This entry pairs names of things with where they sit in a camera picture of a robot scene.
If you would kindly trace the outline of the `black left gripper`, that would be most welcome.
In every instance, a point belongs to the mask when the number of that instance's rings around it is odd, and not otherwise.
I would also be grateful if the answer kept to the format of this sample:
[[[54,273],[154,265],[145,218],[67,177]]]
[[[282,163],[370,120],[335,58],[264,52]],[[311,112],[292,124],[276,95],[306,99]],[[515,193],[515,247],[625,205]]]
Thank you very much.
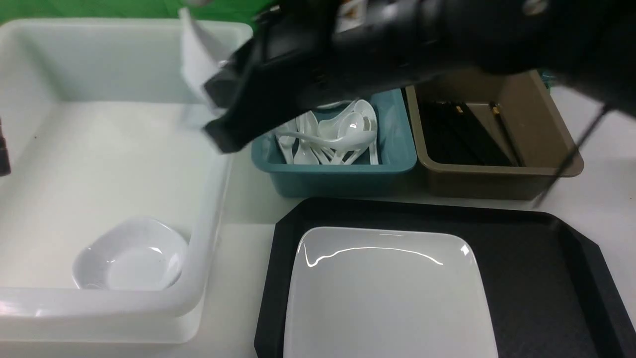
[[[0,123],[0,176],[8,176],[11,174],[11,165],[9,152],[7,149],[6,139],[2,132],[2,123]]]

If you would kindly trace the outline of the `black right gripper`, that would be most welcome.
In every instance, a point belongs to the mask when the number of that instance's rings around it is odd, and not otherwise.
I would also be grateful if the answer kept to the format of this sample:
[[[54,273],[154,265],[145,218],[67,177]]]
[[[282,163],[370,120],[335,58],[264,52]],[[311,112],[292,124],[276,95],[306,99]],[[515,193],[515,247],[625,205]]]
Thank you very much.
[[[282,0],[204,83],[224,110],[204,132],[223,153],[320,105],[419,82],[422,0],[366,0],[351,23],[340,0]]]

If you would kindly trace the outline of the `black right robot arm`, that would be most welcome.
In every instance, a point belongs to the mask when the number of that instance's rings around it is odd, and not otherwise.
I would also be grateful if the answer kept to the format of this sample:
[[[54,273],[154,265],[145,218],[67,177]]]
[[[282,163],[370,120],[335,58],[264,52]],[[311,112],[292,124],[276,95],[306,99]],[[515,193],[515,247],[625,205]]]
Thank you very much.
[[[223,153],[320,105],[476,68],[539,69],[635,115],[633,0],[279,0],[204,84],[225,113],[204,126]]]

